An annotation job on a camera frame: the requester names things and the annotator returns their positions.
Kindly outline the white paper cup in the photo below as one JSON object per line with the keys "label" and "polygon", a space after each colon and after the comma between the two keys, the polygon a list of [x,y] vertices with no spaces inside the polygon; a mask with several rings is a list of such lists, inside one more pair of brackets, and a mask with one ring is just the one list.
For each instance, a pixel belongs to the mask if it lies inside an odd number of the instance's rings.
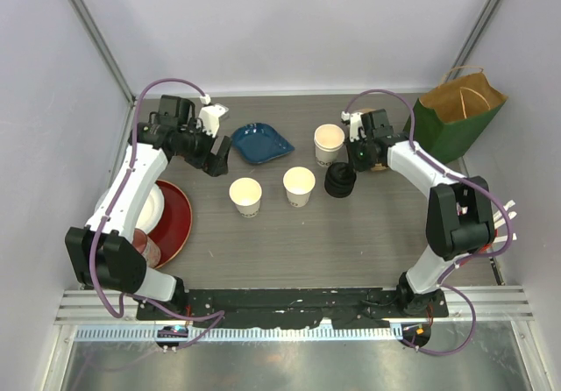
{"label": "white paper cup", "polygon": [[239,178],[230,185],[229,197],[243,217],[252,218],[259,213],[262,188],[253,178]]}
{"label": "white paper cup", "polygon": [[316,185],[316,177],[306,167],[291,167],[283,175],[283,186],[288,202],[296,208],[305,206]]}

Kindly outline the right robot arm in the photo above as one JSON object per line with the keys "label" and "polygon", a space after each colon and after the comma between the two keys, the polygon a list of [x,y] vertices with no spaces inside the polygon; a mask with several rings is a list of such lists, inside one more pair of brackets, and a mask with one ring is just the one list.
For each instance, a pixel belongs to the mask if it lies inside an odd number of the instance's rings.
{"label": "right robot arm", "polygon": [[345,140],[352,168],[380,164],[402,176],[428,200],[427,247],[396,287],[396,306],[405,316],[422,314],[435,299],[444,272],[493,242],[494,217],[487,182],[449,171],[426,154],[406,132],[395,132],[384,110],[341,113],[349,126]]}

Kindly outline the stack of black lids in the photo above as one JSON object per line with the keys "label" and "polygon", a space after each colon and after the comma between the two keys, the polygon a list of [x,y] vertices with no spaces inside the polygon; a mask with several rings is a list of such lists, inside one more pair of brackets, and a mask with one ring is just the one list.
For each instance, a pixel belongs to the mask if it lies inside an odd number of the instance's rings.
{"label": "stack of black lids", "polygon": [[326,193],[335,198],[349,196],[357,179],[357,175],[349,163],[335,162],[329,166],[324,178]]}

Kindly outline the stack of white paper cups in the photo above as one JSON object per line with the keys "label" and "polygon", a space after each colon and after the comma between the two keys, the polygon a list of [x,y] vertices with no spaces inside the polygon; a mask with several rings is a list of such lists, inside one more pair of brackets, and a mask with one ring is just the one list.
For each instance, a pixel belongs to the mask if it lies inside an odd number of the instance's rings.
{"label": "stack of white paper cups", "polygon": [[344,131],[335,124],[322,124],[314,133],[316,163],[330,166],[344,144]]}

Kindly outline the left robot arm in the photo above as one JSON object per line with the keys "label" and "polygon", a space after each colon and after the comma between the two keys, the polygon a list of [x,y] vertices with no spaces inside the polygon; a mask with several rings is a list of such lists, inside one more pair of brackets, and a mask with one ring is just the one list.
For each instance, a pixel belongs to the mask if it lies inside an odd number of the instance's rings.
{"label": "left robot arm", "polygon": [[142,208],[172,158],[179,156],[205,174],[228,172],[229,137],[220,138],[227,107],[202,98],[202,108],[178,96],[163,96],[160,107],[131,130],[124,162],[100,207],[82,228],[67,231],[65,245],[77,280],[102,302],[105,290],[147,301],[166,319],[186,312],[181,279],[148,266],[133,245]]}

